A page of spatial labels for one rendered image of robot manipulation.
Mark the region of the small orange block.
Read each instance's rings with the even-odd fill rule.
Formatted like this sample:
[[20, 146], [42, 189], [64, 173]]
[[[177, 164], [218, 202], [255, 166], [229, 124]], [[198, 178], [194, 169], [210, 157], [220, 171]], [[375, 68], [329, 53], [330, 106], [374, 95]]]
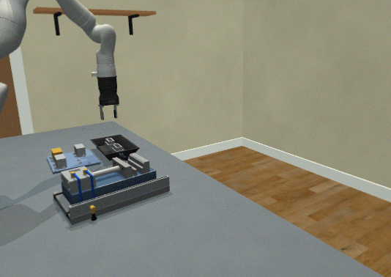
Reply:
[[[54, 155], [60, 155], [62, 154], [62, 150], [60, 148], [56, 148], [56, 149], [51, 149], [51, 153], [52, 153], [52, 158], [54, 160]], [[55, 160], [54, 160], [55, 162]]]

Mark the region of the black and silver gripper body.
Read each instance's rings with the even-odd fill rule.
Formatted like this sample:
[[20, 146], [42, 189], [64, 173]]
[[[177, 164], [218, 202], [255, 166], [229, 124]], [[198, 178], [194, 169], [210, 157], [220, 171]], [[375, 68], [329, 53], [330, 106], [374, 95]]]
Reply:
[[119, 104], [115, 64], [98, 64], [97, 72], [92, 72], [92, 77], [97, 77], [98, 89], [100, 90], [100, 105]]

